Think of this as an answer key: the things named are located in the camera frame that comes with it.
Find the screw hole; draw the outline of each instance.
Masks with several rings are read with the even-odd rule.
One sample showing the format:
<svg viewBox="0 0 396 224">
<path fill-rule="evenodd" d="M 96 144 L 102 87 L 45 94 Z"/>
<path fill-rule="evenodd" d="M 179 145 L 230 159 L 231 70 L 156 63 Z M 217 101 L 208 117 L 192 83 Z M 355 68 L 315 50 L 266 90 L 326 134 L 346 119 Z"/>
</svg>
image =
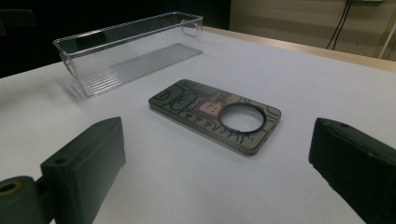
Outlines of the screw hole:
<svg viewBox="0 0 396 224">
<path fill-rule="evenodd" d="M 60 165 L 60 164 L 64 164 L 67 161 L 67 159 L 58 159 L 55 161 L 55 164 Z"/>
<path fill-rule="evenodd" d="M 6 184 L 6 185 L 4 185 L 3 187 L 0 188 L 0 193 L 6 193 L 6 192 L 8 192 L 10 190 L 15 189 L 16 187 L 17 187 L 17 185 L 14 184 L 14 183 Z"/>
</svg>

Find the gray plastic piece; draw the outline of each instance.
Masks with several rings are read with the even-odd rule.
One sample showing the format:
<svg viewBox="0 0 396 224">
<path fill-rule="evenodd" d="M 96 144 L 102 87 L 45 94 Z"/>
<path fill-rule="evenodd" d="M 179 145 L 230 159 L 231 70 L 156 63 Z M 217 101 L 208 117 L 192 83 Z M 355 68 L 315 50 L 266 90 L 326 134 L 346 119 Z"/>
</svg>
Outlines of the gray plastic piece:
<svg viewBox="0 0 396 224">
<path fill-rule="evenodd" d="M 246 155 L 255 155 L 279 123 L 280 110 L 248 98 L 182 79 L 148 100 L 150 107 Z M 232 106 L 246 106 L 262 114 L 262 125 L 251 132 L 232 129 L 221 116 Z M 211 106 L 214 109 L 203 109 Z"/>
</svg>

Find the circular hole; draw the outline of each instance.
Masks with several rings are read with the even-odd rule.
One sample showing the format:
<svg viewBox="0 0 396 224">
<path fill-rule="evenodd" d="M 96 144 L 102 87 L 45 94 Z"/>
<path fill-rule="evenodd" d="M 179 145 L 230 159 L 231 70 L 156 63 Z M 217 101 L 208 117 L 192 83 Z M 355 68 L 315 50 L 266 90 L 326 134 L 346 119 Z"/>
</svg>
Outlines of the circular hole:
<svg viewBox="0 0 396 224">
<path fill-rule="evenodd" d="M 66 162 L 66 159 L 58 159 L 55 161 L 55 164 L 60 165 Z"/>
<path fill-rule="evenodd" d="M 16 187 L 17 187 L 17 185 L 14 184 L 14 183 L 6 184 L 6 185 L 4 185 L 3 187 L 0 188 L 0 193 L 5 193 L 7 191 L 15 189 Z"/>
<path fill-rule="evenodd" d="M 254 105 L 238 104 L 224 106 L 219 114 L 220 123 L 233 132 L 251 133 L 260 129 L 265 115 Z"/>
</svg>

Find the black bracket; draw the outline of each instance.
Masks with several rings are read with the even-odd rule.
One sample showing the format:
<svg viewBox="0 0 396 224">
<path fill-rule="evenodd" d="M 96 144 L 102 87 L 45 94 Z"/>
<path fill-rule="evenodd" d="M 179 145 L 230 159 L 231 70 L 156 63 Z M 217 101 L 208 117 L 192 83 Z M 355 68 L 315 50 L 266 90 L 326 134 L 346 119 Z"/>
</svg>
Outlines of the black bracket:
<svg viewBox="0 0 396 224">
<path fill-rule="evenodd" d="M 121 119 L 97 122 L 41 163 L 36 182 L 0 182 L 0 223 L 91 224 L 125 162 Z"/>
</svg>

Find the white tabletop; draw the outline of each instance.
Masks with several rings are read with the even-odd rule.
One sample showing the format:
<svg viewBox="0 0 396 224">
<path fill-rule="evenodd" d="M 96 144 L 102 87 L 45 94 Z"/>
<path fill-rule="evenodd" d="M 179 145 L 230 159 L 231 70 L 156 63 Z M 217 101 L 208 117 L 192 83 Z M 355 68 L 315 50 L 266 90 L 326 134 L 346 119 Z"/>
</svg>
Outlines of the white tabletop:
<svg viewBox="0 0 396 224">
<path fill-rule="evenodd" d="M 276 107 L 281 121 L 257 155 L 237 154 L 149 108 L 183 78 Z M 209 32 L 203 54 L 91 99 L 55 63 L 0 79 L 0 179 L 39 178 L 79 133 L 121 117 L 127 163 L 95 224 L 361 224 L 308 162 L 315 119 L 396 147 L 395 96 L 394 73 Z"/>
</svg>

